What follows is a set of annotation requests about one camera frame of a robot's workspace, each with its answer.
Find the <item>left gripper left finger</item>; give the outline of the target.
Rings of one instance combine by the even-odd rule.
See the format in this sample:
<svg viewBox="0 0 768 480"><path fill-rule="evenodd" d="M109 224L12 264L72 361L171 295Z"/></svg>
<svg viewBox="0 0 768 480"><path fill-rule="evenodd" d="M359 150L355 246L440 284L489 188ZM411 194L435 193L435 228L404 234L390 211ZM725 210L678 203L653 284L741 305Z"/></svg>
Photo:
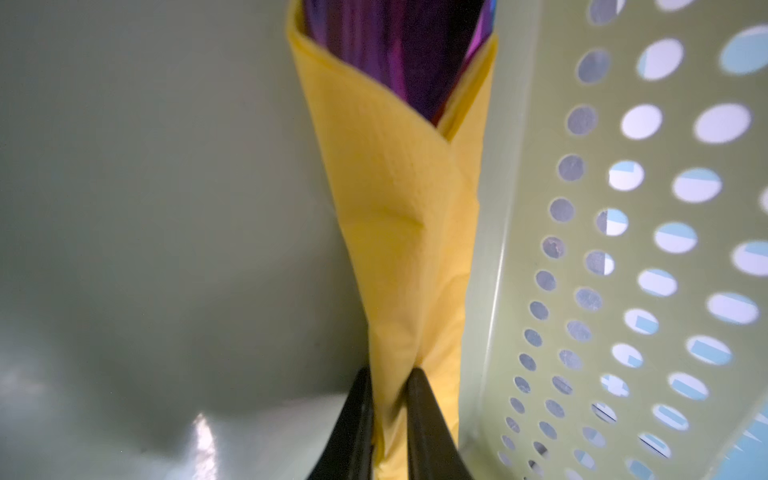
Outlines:
<svg viewBox="0 0 768 480"><path fill-rule="evenodd" d="M372 478L374 405L370 368L360 369L308 480Z"/></svg>

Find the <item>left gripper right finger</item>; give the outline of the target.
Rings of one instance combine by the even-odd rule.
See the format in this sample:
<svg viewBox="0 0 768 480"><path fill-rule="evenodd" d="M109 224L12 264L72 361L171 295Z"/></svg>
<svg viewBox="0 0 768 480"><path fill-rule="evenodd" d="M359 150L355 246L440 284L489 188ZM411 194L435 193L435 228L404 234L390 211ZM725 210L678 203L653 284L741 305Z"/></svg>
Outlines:
<svg viewBox="0 0 768 480"><path fill-rule="evenodd" d="M426 373L406 382L407 460L410 480L472 480L454 444Z"/></svg>

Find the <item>yellow paper napkin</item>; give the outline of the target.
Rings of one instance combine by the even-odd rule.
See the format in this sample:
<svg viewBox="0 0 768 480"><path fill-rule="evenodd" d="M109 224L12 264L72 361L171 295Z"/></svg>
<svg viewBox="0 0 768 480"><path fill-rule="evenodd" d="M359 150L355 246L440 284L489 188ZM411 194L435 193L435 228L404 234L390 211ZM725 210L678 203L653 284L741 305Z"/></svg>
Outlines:
<svg viewBox="0 0 768 480"><path fill-rule="evenodd" d="M368 324L377 479L404 479L405 385L426 374L459 433L465 303L498 39L474 55L431 123L312 40L294 1L286 35Z"/></svg>

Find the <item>dark purple spoon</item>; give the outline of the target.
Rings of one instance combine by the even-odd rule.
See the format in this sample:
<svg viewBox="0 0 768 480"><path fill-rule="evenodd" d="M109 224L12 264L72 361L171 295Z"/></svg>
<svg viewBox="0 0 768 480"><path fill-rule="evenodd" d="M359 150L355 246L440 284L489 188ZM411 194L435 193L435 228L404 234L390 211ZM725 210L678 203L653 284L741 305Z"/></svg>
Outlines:
<svg viewBox="0 0 768 480"><path fill-rule="evenodd" d="M436 124L467 68L482 0L308 0L316 44Z"/></svg>

